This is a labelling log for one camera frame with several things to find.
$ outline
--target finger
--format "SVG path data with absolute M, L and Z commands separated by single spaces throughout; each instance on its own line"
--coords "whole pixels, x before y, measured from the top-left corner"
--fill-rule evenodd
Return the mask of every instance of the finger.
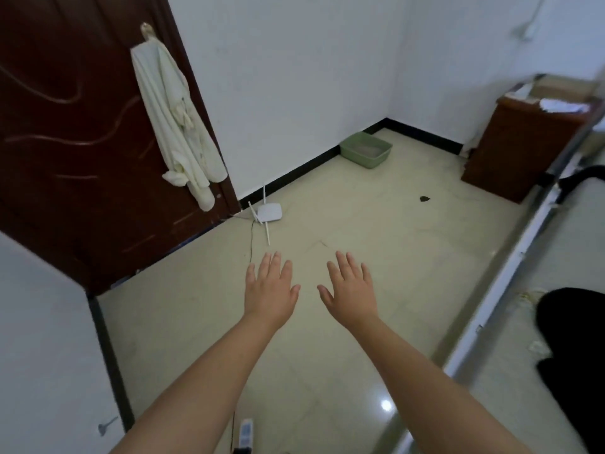
M 330 291 L 324 287 L 323 285 L 317 285 L 317 290 L 320 291 L 320 298 L 326 305 L 326 307 L 331 307 L 334 302 L 334 297 L 330 293 Z
M 258 278 L 267 278 L 268 265 L 271 262 L 271 253 L 265 253 L 262 257 L 261 265 L 258 267 Z
M 341 274 L 343 275 L 343 279 L 352 279 L 354 277 L 353 271 L 351 271 L 351 266 L 349 266 L 346 256 L 344 256 L 342 252 L 337 252 L 337 260 L 338 267 L 340 267 Z
M 290 289 L 290 301 L 293 304 L 296 304 L 298 301 L 298 294 L 301 290 L 301 286 L 300 285 L 294 285 L 291 289 Z
M 361 270 L 364 272 L 364 280 L 366 281 L 366 283 L 372 286 L 372 274 L 370 274 L 370 269 L 365 263 L 361 263 Z
M 349 266 L 351 267 L 351 271 L 353 271 L 353 275 L 356 278 L 362 278 L 361 271 L 359 270 L 359 266 L 357 265 L 357 261 L 353 258 L 353 254 L 351 252 L 347 252 L 347 261 L 349 262 Z
M 253 284 L 256 282 L 256 276 L 254 275 L 254 263 L 250 263 L 248 265 L 248 269 L 246 269 L 246 286 Z
M 271 264 L 268 267 L 268 278 L 279 278 L 279 272 L 281 270 L 281 253 L 275 252 Z
M 292 262 L 289 259 L 284 263 L 284 268 L 281 270 L 279 278 L 287 281 L 288 285 L 292 282 Z
M 340 273 L 337 266 L 331 261 L 328 261 L 328 272 L 330 273 L 332 285 L 336 286 L 337 282 L 343 281 L 343 275 Z

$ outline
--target litter box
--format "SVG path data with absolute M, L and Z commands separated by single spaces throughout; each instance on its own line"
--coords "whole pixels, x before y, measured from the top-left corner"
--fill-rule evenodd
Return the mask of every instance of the litter box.
M 389 142 L 365 132 L 357 132 L 340 144 L 343 157 L 366 169 L 373 169 L 389 157 L 392 146 Z

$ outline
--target hand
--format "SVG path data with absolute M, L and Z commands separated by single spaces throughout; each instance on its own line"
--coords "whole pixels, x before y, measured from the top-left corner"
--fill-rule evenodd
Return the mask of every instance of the hand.
M 378 317 L 376 296 L 370 270 L 361 264 L 361 271 L 351 253 L 345 257 L 337 252 L 337 267 L 328 261 L 328 272 L 334 287 L 334 296 L 319 285 L 321 300 L 338 323 L 351 331 L 357 324 L 371 317 Z
M 281 254 L 265 253 L 254 276 L 254 264 L 246 271 L 246 295 L 244 296 L 244 317 L 257 318 L 266 323 L 275 333 L 283 327 L 294 312 L 300 285 L 290 288 L 292 283 L 292 262 L 288 259 L 281 269 Z

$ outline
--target white router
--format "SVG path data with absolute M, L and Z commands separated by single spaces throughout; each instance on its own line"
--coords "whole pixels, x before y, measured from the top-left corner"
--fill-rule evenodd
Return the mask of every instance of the white router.
M 265 231 L 267 232 L 267 244 L 271 246 L 271 239 L 268 236 L 268 222 L 281 220 L 281 205 L 278 203 L 267 204 L 267 195 L 265 193 L 265 187 L 262 186 L 262 205 L 258 207 L 257 211 L 254 211 L 254 207 L 248 201 L 250 210 L 254 215 L 254 219 L 260 224 L 265 225 Z

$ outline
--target forearm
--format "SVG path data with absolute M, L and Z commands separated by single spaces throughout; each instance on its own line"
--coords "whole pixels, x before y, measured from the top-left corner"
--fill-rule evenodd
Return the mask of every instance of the forearm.
M 274 330 L 244 316 L 137 420 L 113 454 L 211 454 Z
M 466 389 L 378 317 L 360 322 L 352 334 L 376 366 L 423 452 L 529 453 Z

